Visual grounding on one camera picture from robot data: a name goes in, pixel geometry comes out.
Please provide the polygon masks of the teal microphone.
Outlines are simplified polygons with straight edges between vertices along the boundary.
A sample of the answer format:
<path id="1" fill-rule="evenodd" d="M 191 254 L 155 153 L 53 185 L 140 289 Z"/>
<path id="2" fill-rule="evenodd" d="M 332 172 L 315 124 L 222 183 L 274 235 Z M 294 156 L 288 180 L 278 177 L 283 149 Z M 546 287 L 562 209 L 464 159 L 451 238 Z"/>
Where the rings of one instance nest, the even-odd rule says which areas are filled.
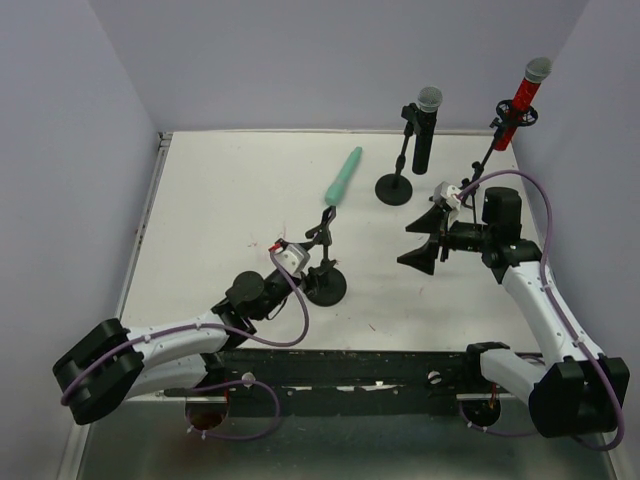
<path id="1" fill-rule="evenodd" d="M 324 201 L 329 207 L 337 207 L 343 200 L 347 188 L 353 178 L 362 158 L 363 148 L 357 146 L 349 154 L 335 179 L 324 195 Z"/>

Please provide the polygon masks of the black microphone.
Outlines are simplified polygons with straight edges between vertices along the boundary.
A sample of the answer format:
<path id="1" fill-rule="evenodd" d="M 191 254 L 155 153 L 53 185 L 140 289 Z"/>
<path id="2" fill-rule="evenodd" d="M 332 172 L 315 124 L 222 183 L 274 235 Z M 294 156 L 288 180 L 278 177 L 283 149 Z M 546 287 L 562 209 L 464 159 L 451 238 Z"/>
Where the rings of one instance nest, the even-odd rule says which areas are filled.
<path id="1" fill-rule="evenodd" d="M 412 171 L 424 175 L 429 166 L 437 113 L 443 101 L 441 90 L 435 86 L 424 87 L 418 94 L 414 120 L 416 135 Z"/>

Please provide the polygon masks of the black round-base stand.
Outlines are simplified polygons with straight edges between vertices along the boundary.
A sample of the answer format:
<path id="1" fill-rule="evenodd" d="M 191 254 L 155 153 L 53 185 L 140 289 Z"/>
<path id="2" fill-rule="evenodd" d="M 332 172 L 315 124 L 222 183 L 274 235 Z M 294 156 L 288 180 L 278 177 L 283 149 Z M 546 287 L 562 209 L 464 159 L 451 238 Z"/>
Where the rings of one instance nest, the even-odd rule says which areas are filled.
<path id="1" fill-rule="evenodd" d="M 401 118 L 406 121 L 403 131 L 403 143 L 396 158 L 394 172 L 381 176 L 375 184 L 376 197 L 386 205 L 401 206 L 412 197 L 411 182 L 402 175 L 406 165 L 406 151 L 409 140 L 414 135 L 417 105 L 410 103 L 402 107 Z"/>
<path id="2" fill-rule="evenodd" d="M 331 307 L 337 305 L 346 295 L 347 282 L 345 276 L 336 268 L 337 261 L 329 258 L 329 249 L 333 243 L 330 224 L 336 217 L 336 207 L 327 207 L 323 213 L 320 223 L 305 233 L 308 240 L 314 237 L 324 237 L 328 241 L 328 252 L 324 253 L 322 248 L 322 258 L 316 267 L 331 267 L 331 291 L 321 295 L 319 300 L 309 300 L 316 306 Z"/>

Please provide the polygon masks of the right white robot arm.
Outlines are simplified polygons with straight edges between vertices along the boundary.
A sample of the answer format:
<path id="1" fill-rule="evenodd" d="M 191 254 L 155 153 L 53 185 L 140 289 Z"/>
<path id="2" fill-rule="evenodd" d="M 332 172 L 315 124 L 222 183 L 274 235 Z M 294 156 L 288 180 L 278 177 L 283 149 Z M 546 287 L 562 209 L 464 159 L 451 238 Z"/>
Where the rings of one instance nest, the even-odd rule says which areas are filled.
<path id="1" fill-rule="evenodd" d="M 398 263 L 431 275 L 451 251 L 480 254 L 523 314 L 544 364 L 536 366 L 502 343 L 485 342 L 467 348 L 472 374 L 526 404 L 537 432 L 546 438 L 614 431 L 629 369 L 622 359 L 607 357 L 579 326 L 552 283 L 540 248 L 522 238 L 519 193 L 487 189 L 479 224 L 458 220 L 460 194 L 446 182 L 436 187 L 431 209 L 406 228 L 429 238 Z"/>

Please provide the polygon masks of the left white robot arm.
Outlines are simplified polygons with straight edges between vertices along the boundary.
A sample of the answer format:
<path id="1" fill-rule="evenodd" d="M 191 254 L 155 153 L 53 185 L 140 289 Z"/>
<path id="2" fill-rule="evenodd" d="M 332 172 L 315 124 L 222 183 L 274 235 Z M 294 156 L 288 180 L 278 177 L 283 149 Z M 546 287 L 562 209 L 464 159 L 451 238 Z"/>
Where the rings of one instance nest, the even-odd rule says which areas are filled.
<path id="1" fill-rule="evenodd" d="M 191 319 L 131 328 L 118 318 L 101 321 L 52 367 L 61 404 L 76 424 L 86 425 L 129 398 L 197 386 L 206 376 L 207 354 L 233 350 L 247 340 L 274 348 L 299 345 L 310 329 L 309 306 L 336 265 L 324 255 L 318 266 L 309 266 L 310 251 L 318 243 L 317 238 L 277 240 L 269 250 L 274 269 L 268 276 L 239 274 L 220 302 Z M 255 322 L 270 319 L 290 296 L 301 308 L 301 333 L 288 341 L 258 336 Z"/>

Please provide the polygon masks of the red rhinestone microphone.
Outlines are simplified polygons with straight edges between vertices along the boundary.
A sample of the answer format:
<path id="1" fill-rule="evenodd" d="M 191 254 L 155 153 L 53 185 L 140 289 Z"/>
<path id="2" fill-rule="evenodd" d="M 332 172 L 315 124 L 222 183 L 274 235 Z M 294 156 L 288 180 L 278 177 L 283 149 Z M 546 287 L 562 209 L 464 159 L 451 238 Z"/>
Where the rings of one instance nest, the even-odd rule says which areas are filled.
<path id="1" fill-rule="evenodd" d="M 551 74 L 553 62 L 547 57 L 530 60 L 514 97 L 501 100 L 496 106 L 496 118 L 491 126 L 496 128 L 493 148 L 504 151 L 518 128 L 536 123 L 538 113 L 532 106 L 542 82 Z"/>

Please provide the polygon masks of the black tripod shock-mount stand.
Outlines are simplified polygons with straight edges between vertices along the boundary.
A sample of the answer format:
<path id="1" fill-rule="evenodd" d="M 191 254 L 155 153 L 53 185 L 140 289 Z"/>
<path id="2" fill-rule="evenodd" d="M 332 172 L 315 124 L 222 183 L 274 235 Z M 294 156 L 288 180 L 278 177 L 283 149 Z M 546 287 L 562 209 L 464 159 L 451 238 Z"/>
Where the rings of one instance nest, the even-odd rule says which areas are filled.
<path id="1" fill-rule="evenodd" d="M 478 180 L 484 173 L 486 164 L 494 151 L 498 150 L 500 141 L 507 139 L 507 131 L 510 129 L 518 129 L 519 127 L 528 127 L 534 125 L 538 120 L 538 112 L 533 106 L 527 106 L 523 110 L 517 109 L 514 100 L 501 100 L 496 105 L 497 116 L 490 124 L 491 128 L 495 128 L 493 140 L 481 162 L 473 162 L 473 175 L 471 178 L 464 178 L 462 186 L 466 187 L 473 181 Z"/>

